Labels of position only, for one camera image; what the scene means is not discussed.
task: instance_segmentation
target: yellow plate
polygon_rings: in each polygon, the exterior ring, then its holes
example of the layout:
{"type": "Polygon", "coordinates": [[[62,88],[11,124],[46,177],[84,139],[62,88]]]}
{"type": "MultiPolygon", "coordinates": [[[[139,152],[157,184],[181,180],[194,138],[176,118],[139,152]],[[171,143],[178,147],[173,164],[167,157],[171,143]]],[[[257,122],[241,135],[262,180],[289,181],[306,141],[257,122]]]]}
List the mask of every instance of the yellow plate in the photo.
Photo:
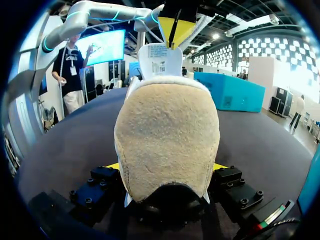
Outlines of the yellow plate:
{"type": "MultiPolygon", "coordinates": [[[[113,169],[118,169],[119,170],[119,163],[115,163],[115,164],[112,164],[112,165],[109,165],[109,166],[105,166],[105,168],[113,168],[113,169]]],[[[215,163],[213,165],[213,171],[214,170],[217,170],[217,169],[220,169],[220,168],[228,168],[227,166],[223,166],[223,165],[220,165],[218,163],[215,163]]]]}

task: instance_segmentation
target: blue screen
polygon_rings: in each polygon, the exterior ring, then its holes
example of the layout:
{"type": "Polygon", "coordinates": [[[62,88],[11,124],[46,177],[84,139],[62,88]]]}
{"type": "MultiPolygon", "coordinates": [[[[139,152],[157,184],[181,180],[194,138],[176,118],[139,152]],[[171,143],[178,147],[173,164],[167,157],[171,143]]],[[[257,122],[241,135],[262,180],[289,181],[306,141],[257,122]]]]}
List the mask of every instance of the blue screen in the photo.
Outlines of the blue screen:
{"type": "Polygon", "coordinates": [[[79,39],[76,46],[84,59],[88,47],[92,45],[93,52],[87,66],[124,59],[125,32],[125,30],[107,31],[79,39]]]}

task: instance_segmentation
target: patterned wall panel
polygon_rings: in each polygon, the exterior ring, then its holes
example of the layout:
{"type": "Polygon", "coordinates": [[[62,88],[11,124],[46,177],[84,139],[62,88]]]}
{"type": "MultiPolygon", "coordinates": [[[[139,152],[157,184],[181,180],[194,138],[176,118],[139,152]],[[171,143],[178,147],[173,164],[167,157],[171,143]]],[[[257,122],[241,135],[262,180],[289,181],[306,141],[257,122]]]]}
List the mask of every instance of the patterned wall panel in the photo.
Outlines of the patterned wall panel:
{"type": "Polygon", "coordinates": [[[289,36],[254,37],[238,41],[237,73],[248,70],[248,58],[272,57],[290,65],[291,71],[304,71],[308,78],[317,80],[316,55],[302,39],[289,36]]]}
{"type": "Polygon", "coordinates": [[[194,63],[194,64],[204,65],[204,64],[205,64],[205,55],[202,54],[202,55],[196,56],[196,57],[193,59],[193,63],[194,63]]]}
{"type": "Polygon", "coordinates": [[[233,48],[231,44],[226,44],[213,52],[206,54],[206,65],[228,70],[232,72],[233,48]]]}

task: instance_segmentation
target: black t-shirt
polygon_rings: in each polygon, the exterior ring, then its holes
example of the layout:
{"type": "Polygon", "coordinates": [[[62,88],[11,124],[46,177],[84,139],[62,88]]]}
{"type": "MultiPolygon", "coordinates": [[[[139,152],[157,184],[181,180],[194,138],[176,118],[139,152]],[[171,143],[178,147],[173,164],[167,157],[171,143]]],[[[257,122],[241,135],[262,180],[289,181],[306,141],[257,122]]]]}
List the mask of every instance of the black t-shirt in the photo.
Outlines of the black t-shirt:
{"type": "MultiPolygon", "coordinates": [[[[60,76],[60,68],[61,68],[61,59],[64,53],[64,48],[60,49],[58,57],[54,61],[53,64],[53,72],[57,72],[60,76]]],[[[64,61],[62,67],[62,75],[60,77],[65,78],[66,84],[62,87],[62,96],[64,97],[66,94],[82,90],[81,80],[80,80],[80,69],[83,68],[84,58],[81,55],[80,51],[77,49],[69,49],[68,47],[65,49],[64,61]],[[76,75],[71,74],[70,67],[75,66],[76,75]]]]}

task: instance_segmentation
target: floor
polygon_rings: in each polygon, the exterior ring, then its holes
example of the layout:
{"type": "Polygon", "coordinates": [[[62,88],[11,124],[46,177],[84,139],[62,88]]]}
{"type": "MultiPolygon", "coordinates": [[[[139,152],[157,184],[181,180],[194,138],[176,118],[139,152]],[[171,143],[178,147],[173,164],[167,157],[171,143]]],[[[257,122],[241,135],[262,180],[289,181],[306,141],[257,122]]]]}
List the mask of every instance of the floor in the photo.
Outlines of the floor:
{"type": "Polygon", "coordinates": [[[294,136],[294,138],[296,138],[311,154],[314,155],[316,153],[318,145],[315,142],[315,138],[306,128],[304,128],[301,122],[299,122],[298,127],[294,130],[293,127],[289,126],[292,121],[291,117],[283,118],[265,109],[262,109],[262,113],[266,114],[269,118],[283,126],[283,128],[291,133],[292,136],[294,136]]]}

